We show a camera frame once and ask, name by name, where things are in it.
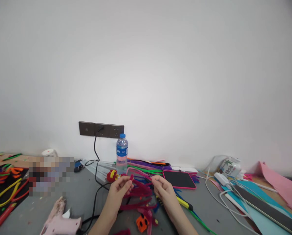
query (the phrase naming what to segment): pixelated area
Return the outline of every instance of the pixelated area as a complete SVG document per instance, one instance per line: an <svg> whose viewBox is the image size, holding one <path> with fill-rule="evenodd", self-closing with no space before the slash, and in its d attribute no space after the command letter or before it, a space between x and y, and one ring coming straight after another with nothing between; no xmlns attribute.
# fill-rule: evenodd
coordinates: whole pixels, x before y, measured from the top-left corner
<svg viewBox="0 0 292 235"><path fill-rule="evenodd" d="M29 196L66 196L65 192L55 189L60 182L70 182L73 158L29 158L29 162Z"/></svg>

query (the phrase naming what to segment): small white container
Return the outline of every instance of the small white container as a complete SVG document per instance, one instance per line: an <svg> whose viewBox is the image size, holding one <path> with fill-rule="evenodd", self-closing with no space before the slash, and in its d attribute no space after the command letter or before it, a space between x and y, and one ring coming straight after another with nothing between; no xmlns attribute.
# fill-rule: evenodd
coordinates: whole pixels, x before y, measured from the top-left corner
<svg viewBox="0 0 292 235"><path fill-rule="evenodd" d="M240 162L241 161L235 157L224 160L220 166L219 173L223 174L225 177L237 177L238 173L241 171Z"/></svg>
<svg viewBox="0 0 292 235"><path fill-rule="evenodd" d="M57 157L56 151L54 149L47 149L42 152L43 157Z"/></svg>

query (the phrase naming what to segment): bottle label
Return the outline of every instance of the bottle label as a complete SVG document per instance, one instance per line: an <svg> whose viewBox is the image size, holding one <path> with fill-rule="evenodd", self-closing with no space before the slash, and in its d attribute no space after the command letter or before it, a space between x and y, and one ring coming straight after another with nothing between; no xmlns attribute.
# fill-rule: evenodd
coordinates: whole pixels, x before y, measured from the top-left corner
<svg viewBox="0 0 292 235"><path fill-rule="evenodd" d="M127 147L123 149L120 146L117 146L117 156L125 157L126 155L127 155Z"/></svg>

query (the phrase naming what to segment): electrical outlet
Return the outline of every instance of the electrical outlet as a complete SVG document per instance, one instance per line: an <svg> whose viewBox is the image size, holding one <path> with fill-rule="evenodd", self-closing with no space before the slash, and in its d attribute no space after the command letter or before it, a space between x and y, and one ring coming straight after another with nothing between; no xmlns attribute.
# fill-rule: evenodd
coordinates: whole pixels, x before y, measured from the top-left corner
<svg viewBox="0 0 292 235"><path fill-rule="evenodd" d="M97 137L108 138L109 137L109 127L110 127L109 124L94 123L94 136L96 136L96 134L97 134Z"/></svg>
<svg viewBox="0 0 292 235"><path fill-rule="evenodd" d="M79 122L80 135L95 136L93 122Z"/></svg>
<svg viewBox="0 0 292 235"><path fill-rule="evenodd" d="M120 138L120 134L124 133L123 125L109 125L109 138Z"/></svg>

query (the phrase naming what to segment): water bottle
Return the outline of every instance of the water bottle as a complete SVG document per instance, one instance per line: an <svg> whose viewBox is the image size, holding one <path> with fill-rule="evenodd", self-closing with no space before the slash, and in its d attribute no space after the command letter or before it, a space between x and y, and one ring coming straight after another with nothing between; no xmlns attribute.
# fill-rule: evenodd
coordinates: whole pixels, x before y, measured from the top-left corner
<svg viewBox="0 0 292 235"><path fill-rule="evenodd" d="M125 138L125 134L120 134L120 139L117 141L117 174L126 173L127 170L127 147L129 142Z"/></svg>

